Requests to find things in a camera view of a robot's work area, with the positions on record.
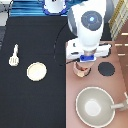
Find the white robot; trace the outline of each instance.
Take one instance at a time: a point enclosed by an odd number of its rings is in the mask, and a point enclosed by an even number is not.
[[[77,38],[69,40],[66,58],[74,62],[73,70],[79,77],[89,74],[97,57],[107,57],[111,51],[110,44],[100,44],[104,23],[114,12],[112,0],[88,0],[74,5],[68,12],[68,25]]]
[[[44,13],[62,15],[67,11],[66,0],[44,0]]]

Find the pink surface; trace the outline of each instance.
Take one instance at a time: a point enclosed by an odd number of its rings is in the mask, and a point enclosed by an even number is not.
[[[75,108],[75,100],[82,89],[89,86],[96,86],[106,90],[113,98],[115,103],[125,100],[124,92],[126,87],[117,56],[114,42],[109,41],[113,45],[112,54],[107,58],[98,58],[90,74],[80,78],[73,72],[73,63],[66,66],[66,128],[90,128],[84,124],[78,117]],[[115,74],[110,77],[104,77],[98,72],[98,65],[101,62],[110,62],[115,67]],[[120,112],[116,110],[113,121],[105,128],[128,128],[128,111]]]

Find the small plate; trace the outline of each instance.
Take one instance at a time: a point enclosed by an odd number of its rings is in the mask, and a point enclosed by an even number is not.
[[[46,66],[43,63],[36,62],[31,64],[27,69],[27,76],[33,81],[39,81],[45,77],[47,73]]]
[[[110,124],[115,116],[112,97],[98,87],[83,89],[76,98],[76,111],[80,119],[94,128],[102,128]]]

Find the black tabletop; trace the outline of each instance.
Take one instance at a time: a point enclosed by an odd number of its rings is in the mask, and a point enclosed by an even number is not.
[[[66,66],[53,58],[53,46],[67,17],[10,17],[0,51],[0,128],[66,128]],[[65,63],[65,43],[74,36],[68,25],[56,49],[58,63]],[[15,44],[20,63],[8,63]],[[27,77],[30,64],[41,62],[47,74],[39,82]]]

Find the wire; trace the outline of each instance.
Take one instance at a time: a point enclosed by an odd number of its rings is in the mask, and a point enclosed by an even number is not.
[[[7,13],[8,13],[8,18],[9,18],[9,10],[11,10],[10,9],[10,6],[11,6],[11,3],[13,2],[13,0],[11,0],[11,2],[9,3],[9,6],[8,6],[8,10],[7,10]]]
[[[4,6],[4,10],[6,10],[5,4],[3,4],[3,2],[0,1],[0,3]]]
[[[0,13],[7,11],[7,9],[6,9],[6,7],[5,7],[5,4],[3,4],[3,2],[1,2],[1,1],[0,1],[0,3],[4,6],[4,10],[1,11]]]
[[[56,45],[57,45],[57,41],[58,41],[58,38],[59,38],[59,36],[60,36],[60,33],[62,32],[62,30],[65,28],[65,26],[68,24],[68,22],[66,22],[63,26],[62,26],[62,28],[60,29],[60,31],[58,32],[58,34],[57,34],[57,37],[56,37],[56,40],[55,40],[55,43],[54,43],[54,60],[55,60],[55,62],[56,63],[58,63],[57,62],[57,60],[56,60]],[[71,61],[69,61],[69,62],[66,62],[66,63],[64,63],[64,64],[59,64],[59,66],[64,66],[64,65],[66,65],[66,64],[69,64],[69,63],[72,63],[72,62],[75,62],[75,61],[79,61],[79,59],[75,59],[75,60],[71,60]]]

